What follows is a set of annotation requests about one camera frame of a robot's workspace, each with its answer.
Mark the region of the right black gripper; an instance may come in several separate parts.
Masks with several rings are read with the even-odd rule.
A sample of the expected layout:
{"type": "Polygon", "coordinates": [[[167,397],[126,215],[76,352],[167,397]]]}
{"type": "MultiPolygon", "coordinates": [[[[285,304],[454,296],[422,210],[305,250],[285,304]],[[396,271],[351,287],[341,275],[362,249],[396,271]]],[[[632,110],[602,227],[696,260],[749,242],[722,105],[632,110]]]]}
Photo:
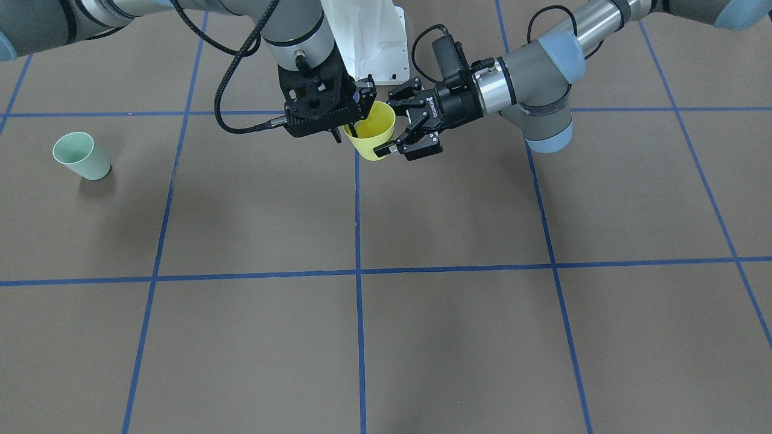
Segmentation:
{"type": "MultiPolygon", "coordinates": [[[[365,120],[376,101],[377,86],[373,76],[366,76],[353,82],[347,72],[344,60],[340,57],[330,57],[311,69],[311,77],[304,76],[300,71],[289,71],[277,67],[279,86],[286,99],[285,107],[298,104],[316,108],[320,101],[341,99],[355,101],[358,107],[358,119],[365,120]]],[[[339,127],[329,129],[336,143],[342,143],[339,127]]]]}

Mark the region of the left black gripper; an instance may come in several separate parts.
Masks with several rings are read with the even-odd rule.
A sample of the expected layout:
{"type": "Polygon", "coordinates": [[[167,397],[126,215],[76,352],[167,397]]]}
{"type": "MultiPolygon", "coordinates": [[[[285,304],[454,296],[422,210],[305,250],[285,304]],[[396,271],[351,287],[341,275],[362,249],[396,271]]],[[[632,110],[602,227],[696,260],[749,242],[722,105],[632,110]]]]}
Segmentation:
{"type": "Polygon", "coordinates": [[[396,139],[374,148],[377,157],[399,153],[407,160],[436,156],[443,151],[439,133],[460,127],[483,117],[484,112],[476,88],[463,85],[451,90],[446,83],[436,83],[432,90],[425,88],[419,77],[414,77],[388,92],[388,106],[396,116],[415,118],[432,116],[413,121],[396,139]]]}

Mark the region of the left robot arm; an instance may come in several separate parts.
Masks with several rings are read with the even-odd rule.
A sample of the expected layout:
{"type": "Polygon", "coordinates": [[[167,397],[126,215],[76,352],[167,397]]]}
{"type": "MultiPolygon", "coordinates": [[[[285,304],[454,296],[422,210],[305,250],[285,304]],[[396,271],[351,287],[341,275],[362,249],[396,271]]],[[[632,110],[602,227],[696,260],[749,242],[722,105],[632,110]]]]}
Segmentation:
{"type": "Polygon", "coordinates": [[[629,22],[662,12],[723,30],[752,27],[771,9],[769,1],[589,1],[575,11],[555,5],[565,19],[541,36],[527,28],[527,42],[501,57],[469,63],[461,43],[444,25],[432,49],[441,80],[430,90],[414,78],[390,91],[388,106],[408,119],[402,134],[369,146],[376,160],[401,154],[424,159],[442,151],[439,134],[500,115],[518,127],[529,148],[549,154],[573,135],[571,90],[585,75],[587,59],[629,22]]]}

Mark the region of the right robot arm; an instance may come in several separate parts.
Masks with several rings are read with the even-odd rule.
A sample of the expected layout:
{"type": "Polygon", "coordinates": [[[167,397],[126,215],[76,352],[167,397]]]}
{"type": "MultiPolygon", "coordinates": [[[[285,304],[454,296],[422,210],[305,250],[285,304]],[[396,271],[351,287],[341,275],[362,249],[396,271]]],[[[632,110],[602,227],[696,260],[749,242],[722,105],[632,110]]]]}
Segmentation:
{"type": "Polygon", "coordinates": [[[215,120],[229,134],[253,134],[281,127],[293,137],[328,132],[359,138],[359,125],[370,114],[377,91],[372,77],[355,79],[344,64],[320,1],[3,1],[2,61],[112,36],[134,21],[174,12],[205,44],[226,53],[213,102],[215,120]],[[240,46],[212,38],[191,11],[245,17],[253,23],[240,46]],[[282,115],[254,126],[226,123],[224,94],[242,62],[267,48],[277,65],[284,98],[282,115]]]}

